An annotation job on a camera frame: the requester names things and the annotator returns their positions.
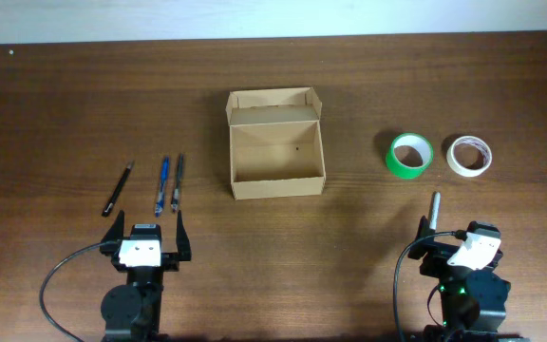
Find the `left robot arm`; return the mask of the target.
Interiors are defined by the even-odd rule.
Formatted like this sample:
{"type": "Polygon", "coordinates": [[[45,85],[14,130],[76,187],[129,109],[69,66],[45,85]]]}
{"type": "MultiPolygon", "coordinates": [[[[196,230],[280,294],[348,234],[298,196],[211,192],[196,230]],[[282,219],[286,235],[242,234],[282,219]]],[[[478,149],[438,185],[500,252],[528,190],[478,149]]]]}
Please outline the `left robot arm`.
{"type": "Polygon", "coordinates": [[[125,283],[109,290],[102,300],[103,340],[165,341],[168,336],[160,332],[163,275],[177,272],[182,262],[192,259],[182,213],[177,214],[175,252],[161,249],[158,224],[135,224],[127,237],[123,230],[124,212],[120,212],[99,248],[116,271],[126,274],[125,283]]]}

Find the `white masking tape roll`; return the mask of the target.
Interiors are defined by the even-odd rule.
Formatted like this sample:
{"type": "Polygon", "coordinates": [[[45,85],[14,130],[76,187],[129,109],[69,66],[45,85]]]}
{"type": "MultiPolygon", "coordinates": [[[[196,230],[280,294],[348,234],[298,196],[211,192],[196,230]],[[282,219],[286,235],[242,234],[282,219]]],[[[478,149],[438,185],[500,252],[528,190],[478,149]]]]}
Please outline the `white masking tape roll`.
{"type": "Polygon", "coordinates": [[[465,178],[474,178],[481,175],[490,167],[493,161],[493,153],[489,145],[484,140],[476,136],[460,136],[453,143],[451,143],[449,148],[447,149],[446,161],[449,167],[456,174],[465,178]],[[462,144],[473,146],[480,152],[483,159],[482,167],[477,169],[471,169],[459,163],[455,154],[455,149],[462,144]]]}

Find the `black slim pen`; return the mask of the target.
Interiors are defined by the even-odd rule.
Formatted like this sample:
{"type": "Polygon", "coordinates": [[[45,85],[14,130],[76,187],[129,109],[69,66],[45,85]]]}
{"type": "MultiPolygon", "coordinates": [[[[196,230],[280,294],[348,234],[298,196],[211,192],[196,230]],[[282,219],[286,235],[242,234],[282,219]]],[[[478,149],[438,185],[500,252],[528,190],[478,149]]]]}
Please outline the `black slim pen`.
{"type": "Polygon", "coordinates": [[[102,216],[104,218],[108,217],[112,213],[112,210],[123,190],[125,183],[127,182],[127,179],[132,171],[133,166],[134,166],[134,162],[130,161],[124,168],[120,179],[118,180],[115,188],[113,189],[109,199],[107,200],[104,206],[104,209],[102,211],[102,216]]]}

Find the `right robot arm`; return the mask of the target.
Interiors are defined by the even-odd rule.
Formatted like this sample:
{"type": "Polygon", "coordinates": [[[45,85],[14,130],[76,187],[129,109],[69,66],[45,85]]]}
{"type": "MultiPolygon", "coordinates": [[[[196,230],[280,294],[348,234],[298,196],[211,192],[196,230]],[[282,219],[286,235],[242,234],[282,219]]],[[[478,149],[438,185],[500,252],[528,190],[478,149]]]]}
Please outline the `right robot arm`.
{"type": "Polygon", "coordinates": [[[462,244],[442,243],[426,217],[420,219],[408,257],[422,262],[420,274],[438,280],[442,320],[425,326],[423,341],[501,341],[511,283],[495,274],[503,257],[501,234],[491,224],[472,221],[452,233],[462,244]]]}

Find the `grey black marker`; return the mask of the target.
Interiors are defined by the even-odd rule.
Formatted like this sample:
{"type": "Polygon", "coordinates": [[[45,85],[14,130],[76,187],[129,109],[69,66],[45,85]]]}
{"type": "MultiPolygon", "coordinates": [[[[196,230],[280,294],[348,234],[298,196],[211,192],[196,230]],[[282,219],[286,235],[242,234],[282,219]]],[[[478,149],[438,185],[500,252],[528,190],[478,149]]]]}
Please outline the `grey black marker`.
{"type": "Polygon", "coordinates": [[[429,215],[429,228],[433,231],[437,230],[440,205],[441,205],[441,193],[434,192],[432,195],[430,215],[429,215]]]}

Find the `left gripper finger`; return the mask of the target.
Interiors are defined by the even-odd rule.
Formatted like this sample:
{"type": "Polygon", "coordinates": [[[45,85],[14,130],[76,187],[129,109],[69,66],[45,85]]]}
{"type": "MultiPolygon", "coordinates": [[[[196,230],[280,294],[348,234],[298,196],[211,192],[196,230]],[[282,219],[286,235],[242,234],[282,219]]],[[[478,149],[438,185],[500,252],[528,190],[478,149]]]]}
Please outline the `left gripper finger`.
{"type": "Polygon", "coordinates": [[[123,240],[124,218],[124,211],[121,210],[102,238],[101,246],[99,247],[102,255],[114,255],[118,251],[123,240]]]}
{"type": "Polygon", "coordinates": [[[183,225],[181,211],[178,211],[178,215],[177,215],[176,244],[177,244],[177,251],[179,255],[179,261],[191,261],[192,260],[191,243],[183,225]]]}

